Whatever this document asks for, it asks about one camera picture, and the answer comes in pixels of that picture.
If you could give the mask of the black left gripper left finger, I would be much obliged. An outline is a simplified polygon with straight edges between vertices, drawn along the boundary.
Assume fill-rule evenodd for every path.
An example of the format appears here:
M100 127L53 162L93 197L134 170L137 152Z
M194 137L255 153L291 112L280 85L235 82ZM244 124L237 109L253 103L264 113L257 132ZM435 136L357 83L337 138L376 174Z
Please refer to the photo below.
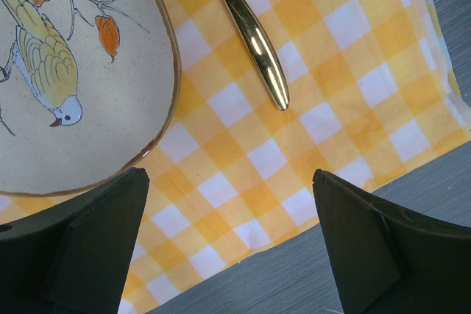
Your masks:
M149 190L142 168L1 225L2 313L117 313Z

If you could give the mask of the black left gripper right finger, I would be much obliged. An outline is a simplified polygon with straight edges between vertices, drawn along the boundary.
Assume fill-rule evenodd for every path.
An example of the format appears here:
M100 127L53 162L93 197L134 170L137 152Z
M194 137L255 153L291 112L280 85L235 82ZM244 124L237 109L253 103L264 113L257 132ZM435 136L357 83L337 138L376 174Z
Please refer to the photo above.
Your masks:
M321 169L313 192L345 313L470 312L470 228Z

